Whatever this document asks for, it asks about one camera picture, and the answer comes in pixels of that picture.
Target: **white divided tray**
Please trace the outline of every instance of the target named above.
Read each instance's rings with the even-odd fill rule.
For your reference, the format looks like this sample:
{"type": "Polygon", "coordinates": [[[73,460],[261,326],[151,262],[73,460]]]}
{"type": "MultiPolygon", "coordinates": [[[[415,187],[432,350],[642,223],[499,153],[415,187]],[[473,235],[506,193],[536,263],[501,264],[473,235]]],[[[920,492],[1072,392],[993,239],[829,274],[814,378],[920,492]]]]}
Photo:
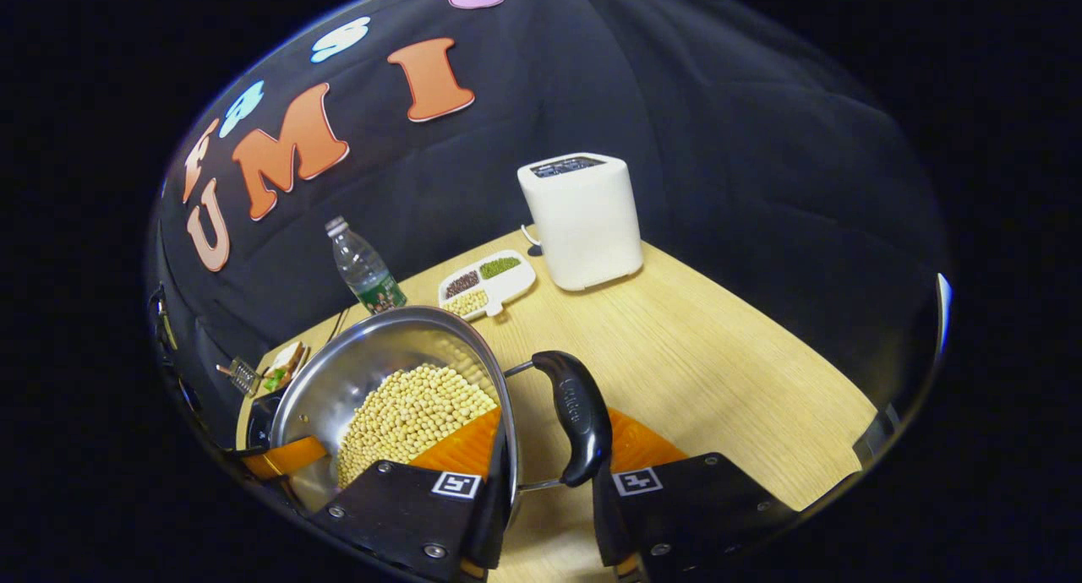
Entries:
{"type": "Polygon", "coordinates": [[[503,249],[502,252],[494,253],[490,256],[485,256],[470,266],[465,266],[456,270],[449,275],[446,279],[439,282],[439,306],[444,307],[445,303],[448,303],[457,297],[464,296],[466,294],[473,293],[478,290],[485,290],[488,294],[488,303],[476,310],[462,317],[466,321],[473,321],[475,318],[481,315],[488,315],[493,317],[499,315],[503,310],[503,305],[520,295],[526,290],[530,289],[530,286],[537,281],[538,275],[533,271],[533,267],[530,266],[529,261],[524,259],[518,252],[513,251],[513,249],[503,249]],[[513,256],[513,259],[518,261],[518,266],[514,268],[507,268],[497,276],[492,276],[491,279],[485,279],[480,274],[480,267],[484,263],[492,262],[494,260],[502,259],[503,256],[513,256]],[[477,274],[476,286],[470,288],[469,290],[460,291],[451,297],[447,297],[447,287],[450,286],[452,281],[458,279],[460,276],[466,275],[469,273],[477,274]]]}

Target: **pot handle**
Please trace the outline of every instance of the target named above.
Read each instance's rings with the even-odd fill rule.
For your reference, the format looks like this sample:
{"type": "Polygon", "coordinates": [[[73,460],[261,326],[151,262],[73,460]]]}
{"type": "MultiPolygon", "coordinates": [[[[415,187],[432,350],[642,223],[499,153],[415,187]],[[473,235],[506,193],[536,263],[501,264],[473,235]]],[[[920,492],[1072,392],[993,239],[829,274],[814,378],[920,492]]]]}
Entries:
{"type": "Polygon", "coordinates": [[[556,418],[571,441],[571,460],[559,481],[572,488],[580,486],[597,475],[602,462],[612,452],[612,423],[605,399],[586,367],[559,350],[537,353],[506,375],[531,365],[549,375],[556,418]]]}

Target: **plastic water bottle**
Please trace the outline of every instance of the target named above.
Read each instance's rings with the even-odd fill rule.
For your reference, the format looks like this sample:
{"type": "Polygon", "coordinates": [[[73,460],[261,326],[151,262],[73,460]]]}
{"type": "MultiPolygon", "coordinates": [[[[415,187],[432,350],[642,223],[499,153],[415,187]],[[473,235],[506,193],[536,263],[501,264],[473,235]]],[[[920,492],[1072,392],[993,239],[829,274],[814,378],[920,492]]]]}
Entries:
{"type": "Polygon", "coordinates": [[[383,313],[406,304],[406,294],[398,288],[383,259],[367,240],[349,229],[342,216],[329,221],[324,228],[334,246],[339,275],[369,313],[383,313]]]}

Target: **bottle cap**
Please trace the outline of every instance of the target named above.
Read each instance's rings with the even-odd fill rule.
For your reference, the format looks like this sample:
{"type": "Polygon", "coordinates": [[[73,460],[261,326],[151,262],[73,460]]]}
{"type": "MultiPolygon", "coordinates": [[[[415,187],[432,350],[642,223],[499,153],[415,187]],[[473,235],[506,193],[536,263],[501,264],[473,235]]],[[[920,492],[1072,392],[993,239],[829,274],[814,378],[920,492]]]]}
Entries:
{"type": "Polygon", "coordinates": [[[335,237],[338,236],[338,234],[342,233],[346,228],[349,228],[349,225],[346,224],[344,220],[342,220],[342,216],[338,216],[334,220],[329,221],[324,226],[324,229],[327,229],[328,237],[335,237]]]}

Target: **orange letter m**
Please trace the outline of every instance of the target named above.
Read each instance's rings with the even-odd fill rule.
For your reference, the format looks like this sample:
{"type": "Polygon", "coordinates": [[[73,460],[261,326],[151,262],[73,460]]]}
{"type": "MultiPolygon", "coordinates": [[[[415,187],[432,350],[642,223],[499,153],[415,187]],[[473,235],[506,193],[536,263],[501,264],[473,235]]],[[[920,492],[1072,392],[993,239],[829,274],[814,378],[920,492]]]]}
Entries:
{"type": "Polygon", "coordinates": [[[233,160],[245,176],[253,221],[263,220],[278,203],[278,194],[266,187],[263,178],[283,193],[293,190],[293,153],[301,156],[296,171],[301,180],[316,177],[348,155],[349,145],[334,136],[327,121],[324,95],[330,89],[329,83],[318,83],[298,94],[286,109],[278,140],[254,130],[234,148],[233,160]]]}

